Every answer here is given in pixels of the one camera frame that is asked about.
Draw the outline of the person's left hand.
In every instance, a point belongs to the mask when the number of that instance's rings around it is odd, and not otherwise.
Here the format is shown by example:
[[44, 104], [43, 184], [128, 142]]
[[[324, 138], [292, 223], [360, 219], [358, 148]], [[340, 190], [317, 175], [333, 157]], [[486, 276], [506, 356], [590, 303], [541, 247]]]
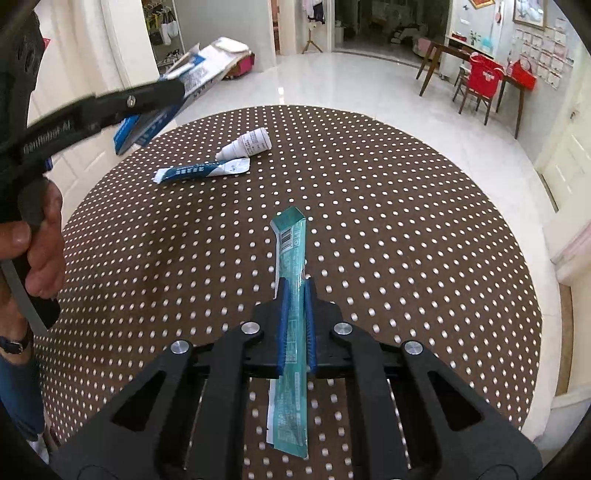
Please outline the person's left hand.
[[[1, 224], [1, 261], [26, 254], [30, 271], [25, 287], [33, 297], [53, 299], [63, 285], [65, 259], [61, 209], [62, 195], [53, 182], [47, 181], [43, 199], [45, 218], [36, 233], [32, 233], [24, 221]], [[19, 340], [27, 329], [27, 321], [1, 271], [1, 336]]]

